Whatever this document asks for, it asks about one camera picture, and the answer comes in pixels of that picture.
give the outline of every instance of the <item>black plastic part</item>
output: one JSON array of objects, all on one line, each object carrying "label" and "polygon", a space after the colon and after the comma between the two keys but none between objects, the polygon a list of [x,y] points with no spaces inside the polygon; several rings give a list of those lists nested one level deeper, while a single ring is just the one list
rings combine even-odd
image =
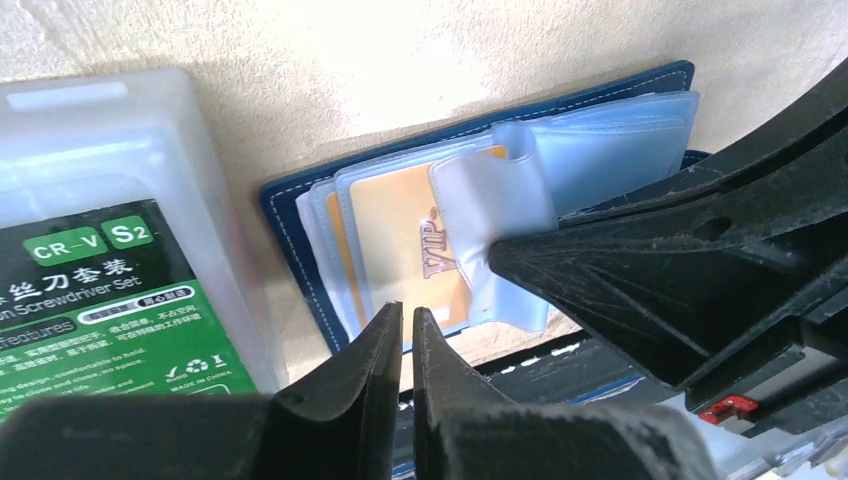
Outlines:
[{"label": "black plastic part", "polygon": [[785,319],[844,345],[846,231],[848,62],[728,148],[489,261],[703,408],[741,393],[757,362],[734,360]]},{"label": "black plastic part", "polygon": [[17,410],[0,477],[389,478],[401,356],[400,304],[275,396],[54,397]]},{"label": "black plastic part", "polygon": [[[520,403],[653,405],[677,392],[645,378],[585,331],[545,342],[474,369]],[[395,466],[412,465],[412,390],[401,392],[395,433]]]},{"label": "black plastic part", "polygon": [[453,352],[429,310],[413,328],[419,480],[717,478],[677,412],[516,404]]},{"label": "black plastic part", "polygon": [[817,384],[794,392],[773,405],[763,405],[751,418],[754,427],[744,432],[753,438],[772,428],[799,435],[845,416],[848,403],[848,370],[834,372]]},{"label": "black plastic part", "polygon": [[819,334],[815,325],[790,317],[687,389],[686,408],[700,413],[727,397],[726,392],[768,404],[846,365],[848,351],[842,344]]}]

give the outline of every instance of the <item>orange card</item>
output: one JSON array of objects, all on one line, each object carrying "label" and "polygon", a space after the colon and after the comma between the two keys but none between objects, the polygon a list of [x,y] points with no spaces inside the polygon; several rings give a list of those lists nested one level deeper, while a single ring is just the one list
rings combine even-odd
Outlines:
[{"label": "orange card", "polygon": [[342,264],[345,267],[345,275],[350,284],[350,291],[353,294],[356,316],[358,317],[359,324],[365,327],[368,319],[365,318],[365,307],[362,305],[362,296],[359,293],[359,282],[356,281],[356,271],[353,269],[353,259],[350,256],[350,245],[344,233],[344,221],[342,220],[342,208],[339,205],[338,194],[336,192],[330,193],[327,195],[326,202],[327,214],[330,216],[330,224],[333,227],[333,235],[336,237],[336,245],[342,257]]},{"label": "orange card", "polygon": [[[486,150],[505,158],[502,146]],[[442,328],[467,319],[471,291],[457,270],[436,199],[431,163],[350,186],[372,305],[404,303],[404,343],[412,341],[412,312],[425,306]]]}]

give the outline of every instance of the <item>card holder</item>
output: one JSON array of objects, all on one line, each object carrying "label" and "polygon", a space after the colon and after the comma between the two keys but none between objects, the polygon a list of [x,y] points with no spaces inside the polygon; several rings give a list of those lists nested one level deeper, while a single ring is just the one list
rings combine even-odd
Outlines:
[{"label": "card holder", "polygon": [[678,171],[697,107],[697,93],[678,92],[619,100],[588,109],[597,112],[532,122],[557,216]]},{"label": "card holder", "polygon": [[391,173],[403,168],[414,167],[451,156],[460,152],[480,150],[492,147],[492,137],[488,133],[481,133],[470,137],[458,138],[452,141],[442,142],[436,145],[427,145],[421,148],[388,155],[369,161],[363,165],[356,165],[340,170],[334,176],[335,189],[338,193],[339,205],[341,206],[342,219],[344,222],[345,236],[347,237],[350,254],[353,260],[353,268],[356,281],[360,287],[360,297],[365,309],[365,316],[371,318],[376,313],[375,308],[382,305],[374,305],[371,292],[374,288],[369,284],[366,273],[365,260],[362,256],[362,244],[360,232],[356,224],[353,202],[351,198],[351,187],[354,183]]},{"label": "card holder", "polygon": [[678,170],[697,101],[694,93],[669,93],[544,121],[498,124],[492,127],[496,142],[521,145],[515,160],[465,154],[435,163],[431,183],[448,241],[471,288],[468,325],[497,320],[531,332],[544,330],[549,305],[492,273],[488,246],[553,231],[560,215]]},{"label": "card holder", "polygon": [[495,240],[556,230],[553,197],[531,130],[522,124],[499,124],[492,130],[494,138],[512,137],[504,141],[520,148],[507,161],[475,152],[436,162],[430,169],[431,185],[448,242],[471,288],[467,324],[497,320],[539,332],[550,306],[494,275],[486,251]]},{"label": "card holder", "polygon": [[[355,337],[365,326],[366,317],[344,234],[335,183],[332,179],[318,182],[301,197],[297,199],[298,211],[324,287],[345,332]],[[312,219],[314,232],[306,228],[304,217]]]},{"label": "card holder", "polygon": [[[435,132],[348,156],[265,185],[259,192],[260,205],[330,350],[334,353],[340,351],[352,337],[341,326],[330,302],[295,203],[296,198],[313,184],[332,178],[344,167],[396,152],[480,133],[494,123],[532,120],[649,93],[684,91],[689,88],[693,73],[694,66],[691,63],[674,62],[576,94],[495,112]],[[694,152],[687,154],[684,157],[684,165],[697,161],[701,156],[703,154]]]}]

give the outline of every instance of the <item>blue leather card holder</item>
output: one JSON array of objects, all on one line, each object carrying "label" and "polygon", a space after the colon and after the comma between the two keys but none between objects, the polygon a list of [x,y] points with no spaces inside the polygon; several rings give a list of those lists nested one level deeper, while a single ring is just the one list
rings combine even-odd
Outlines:
[{"label": "blue leather card holder", "polygon": [[[288,261],[292,274],[309,305],[330,351],[338,353],[349,339],[324,290],[309,240],[295,207],[295,199],[312,184],[332,178],[341,168],[383,155],[420,147],[443,140],[482,132],[492,124],[507,120],[530,120],[555,115],[600,103],[621,100],[648,93],[689,90],[695,66],[677,61],[620,80],[542,102],[494,112],[450,127],[417,135],[396,143],[350,155],[269,182],[259,191],[259,205]],[[687,152],[683,168],[705,154]]]}]

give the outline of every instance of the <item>white stitching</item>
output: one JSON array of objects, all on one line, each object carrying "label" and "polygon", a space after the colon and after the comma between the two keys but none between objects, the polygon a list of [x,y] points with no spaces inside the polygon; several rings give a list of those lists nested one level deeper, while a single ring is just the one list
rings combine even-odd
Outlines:
[{"label": "white stitching", "polygon": [[[670,73],[666,73],[664,75],[660,75],[658,77],[654,77],[650,80],[645,80],[644,82],[637,83],[636,85],[631,85],[627,88],[622,88],[622,89],[616,90],[614,92],[609,92],[609,93],[605,93],[603,95],[598,95],[598,96],[592,97],[588,100],[582,100],[580,102],[575,102],[575,103],[572,103],[570,105],[566,105],[564,107],[553,107],[553,108],[549,108],[547,110],[525,113],[524,115],[516,115],[514,117],[510,117],[510,118],[507,118],[507,119],[501,120],[501,121],[507,122],[507,121],[510,121],[510,120],[519,120],[519,119],[527,118],[527,117],[535,117],[535,116],[539,116],[539,115],[550,113],[550,112],[561,112],[561,111],[564,111],[564,110],[568,110],[569,108],[572,108],[572,107],[577,107],[577,106],[583,105],[585,103],[594,102],[595,100],[599,100],[601,98],[610,97],[612,95],[616,95],[616,94],[619,94],[619,93],[622,93],[622,92],[628,92],[628,91],[633,90],[635,88],[638,88],[638,87],[647,85],[649,83],[656,82],[657,80],[661,80],[663,78],[671,77],[671,76],[674,76],[674,75],[683,75],[683,82],[680,86],[680,90],[683,90],[686,87],[686,82],[689,80],[689,75],[686,73],[685,70],[676,70],[674,72],[670,72]],[[475,127],[475,128],[466,130],[464,132],[457,133],[456,135],[452,135],[452,136],[442,140],[442,142],[445,142],[445,141],[448,141],[448,140],[453,140],[454,138],[462,137],[462,136],[465,136],[465,135],[470,135],[472,133],[482,132],[483,130],[486,130],[487,128],[491,128],[491,125],[483,125],[481,127]],[[295,250],[295,248],[294,248],[294,243],[291,241],[291,237],[289,236],[288,232],[286,231],[286,227],[283,224],[283,219],[280,217],[280,214],[277,211],[277,206],[274,205],[274,199],[277,198],[280,195],[283,195],[285,193],[289,193],[289,192],[294,191],[294,190],[298,190],[298,189],[303,188],[305,186],[312,185],[313,183],[316,183],[316,182],[321,182],[321,181],[327,180],[329,178],[333,178],[332,175],[328,176],[328,177],[310,180],[308,182],[301,183],[300,185],[295,185],[294,187],[287,188],[287,189],[285,189],[281,192],[277,192],[277,193],[271,195],[271,197],[268,199],[268,205],[271,207],[271,210],[274,212],[274,218],[277,219],[277,224],[280,226],[280,230],[283,232],[283,236],[286,238],[286,243],[288,243],[289,248],[292,251],[292,255],[294,256],[294,259],[297,262],[297,266],[300,269],[301,275],[303,275],[303,279],[306,280],[306,286],[309,287],[309,294],[312,297],[312,301],[315,302],[315,305],[318,307],[318,313],[321,315],[321,320],[324,322],[324,326],[327,328],[327,332],[330,333],[330,339],[333,341],[333,345],[336,346],[336,350],[340,351],[341,347],[339,346],[339,342],[336,340],[336,336],[333,335],[333,329],[330,328],[330,323],[327,320],[327,316],[324,314],[324,309],[321,308],[321,304],[318,302],[318,297],[315,295],[315,289],[312,287],[312,282],[309,280],[309,276],[306,274],[306,269],[303,268],[303,262],[300,261],[300,257],[297,255],[297,250]]]},{"label": "white stitching", "polygon": [[[318,182],[323,182],[323,181],[324,181],[324,180],[317,180],[317,181],[313,181],[313,184],[318,183]],[[337,266],[341,266],[341,267],[342,267],[342,269],[344,269],[344,265],[343,265],[343,261],[342,261],[341,253],[339,252],[339,249],[338,249],[338,248],[335,248],[335,246],[336,246],[335,241],[334,241],[334,240],[331,240],[331,239],[335,239],[335,238],[336,238],[336,237],[335,237],[335,233],[334,233],[334,232],[333,232],[333,230],[332,230],[332,225],[330,225],[330,223],[329,223],[329,222],[322,222],[322,221],[316,221],[316,223],[318,224],[318,228],[321,230],[321,234],[322,234],[322,236],[323,236],[323,238],[324,238],[324,240],[325,240],[325,245],[324,245],[324,246],[325,246],[325,248],[327,247],[326,242],[328,242],[328,241],[329,241],[329,242],[332,242],[332,247],[331,247],[331,248],[329,248],[329,250],[330,250],[330,251],[329,251],[329,252],[326,252],[326,254],[330,257],[330,259],[329,259],[329,260],[330,260],[330,262],[336,263],[336,264],[337,264]],[[362,322],[364,322],[364,321],[365,321],[365,319],[364,319],[364,318],[360,318],[360,317],[359,317],[359,312],[357,312],[357,311],[356,311],[356,305],[355,305],[356,301],[353,299],[353,291],[352,291],[352,289],[349,289],[349,290],[350,290],[350,291],[349,291],[348,293],[350,294],[350,295],[349,295],[349,296],[350,296],[350,306],[351,306],[351,307],[353,307],[353,310],[354,310],[353,316],[354,316],[354,317],[356,317],[356,325],[357,325],[357,328],[359,328],[359,331],[361,332],[361,331],[362,331],[362,328],[363,328],[363,327],[362,327]]]},{"label": "white stitching", "polygon": [[545,358],[545,357],[557,357],[557,356],[559,356],[559,355],[562,355],[563,353],[571,353],[571,352],[574,352],[575,350],[578,350],[578,349],[579,349],[580,347],[582,347],[582,346],[583,346],[583,342],[582,342],[582,341],[579,341],[579,342],[577,342],[577,343],[573,343],[573,344],[571,344],[571,345],[569,345],[569,346],[567,346],[567,347],[563,347],[563,348],[554,348],[554,349],[551,349],[551,351],[550,351],[550,352],[548,352],[548,353],[546,353],[546,354],[544,354],[544,355],[542,355],[542,356],[540,356],[540,357],[533,357],[533,358],[530,358],[530,359],[524,360],[523,362],[519,362],[519,363],[516,363],[516,364],[510,365],[510,366],[508,366],[508,367],[504,368],[503,370],[501,370],[500,372],[495,372],[495,373],[493,373],[493,374],[492,374],[492,376],[495,376],[495,375],[497,375],[497,374],[506,375],[506,374],[509,374],[509,373],[514,372],[514,371],[515,371],[515,370],[516,370],[519,366],[521,366],[521,367],[527,367],[527,366],[530,366],[530,365],[532,365],[532,364],[534,364],[534,363],[538,362],[538,361],[539,361],[539,360],[541,360],[542,358]]},{"label": "white stitching", "polygon": [[332,176],[318,178],[315,180],[310,180],[306,183],[301,183],[295,187],[287,188],[282,192],[277,192],[271,195],[271,198],[268,199],[268,204],[271,206],[271,210],[274,212],[274,218],[277,219],[277,223],[280,225],[280,229],[283,231],[283,235],[286,237],[286,243],[289,244],[289,248],[292,251],[292,255],[294,256],[294,261],[297,262],[297,267],[300,269],[300,274],[303,275],[303,279],[306,280],[306,286],[309,287],[309,295],[312,297],[312,301],[315,302],[315,305],[318,307],[318,313],[321,315],[321,320],[324,321],[324,326],[327,327],[327,332],[330,334],[330,339],[333,341],[333,345],[336,346],[336,350],[341,350],[341,346],[339,345],[339,341],[336,340],[336,336],[333,334],[333,329],[330,328],[330,324],[327,321],[327,315],[324,314],[324,309],[321,308],[321,303],[318,301],[318,297],[315,295],[315,289],[312,287],[312,282],[309,280],[309,275],[306,274],[306,269],[303,268],[303,262],[300,261],[300,257],[297,255],[297,250],[294,248],[294,243],[291,241],[291,237],[289,236],[289,232],[286,231],[286,226],[283,225],[283,219],[280,217],[280,212],[277,211],[277,206],[274,205],[274,199],[284,193],[291,192],[293,190],[297,190],[299,188],[303,188],[308,185],[312,185],[316,182],[322,182],[329,178],[333,178]]}]

